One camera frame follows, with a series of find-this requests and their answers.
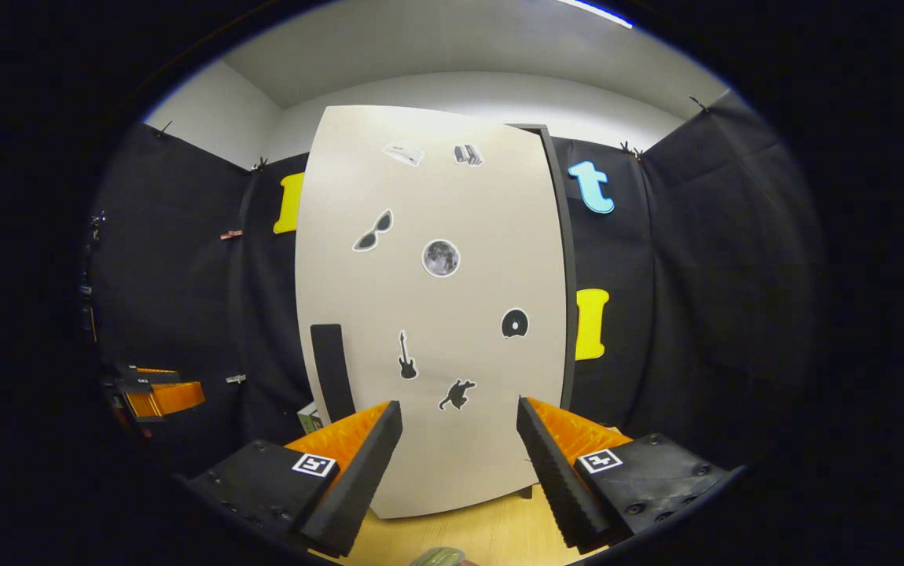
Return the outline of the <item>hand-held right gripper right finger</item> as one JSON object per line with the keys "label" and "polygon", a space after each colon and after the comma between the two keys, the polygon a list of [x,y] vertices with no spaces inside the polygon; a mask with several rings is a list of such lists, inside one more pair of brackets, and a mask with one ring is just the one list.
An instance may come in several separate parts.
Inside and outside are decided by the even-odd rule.
{"label": "hand-held right gripper right finger", "polygon": [[516,430],[564,543],[582,553],[644,544],[736,479],[663,434],[632,439],[532,397],[518,399]]}

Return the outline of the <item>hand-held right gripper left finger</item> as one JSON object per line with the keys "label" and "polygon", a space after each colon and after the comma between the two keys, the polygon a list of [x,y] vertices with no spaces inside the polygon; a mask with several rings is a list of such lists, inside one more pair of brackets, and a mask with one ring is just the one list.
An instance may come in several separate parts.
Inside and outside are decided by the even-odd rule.
{"label": "hand-held right gripper left finger", "polygon": [[402,436],[398,401],[382,402],[285,445],[255,440],[186,490],[274,547],[347,556]]}

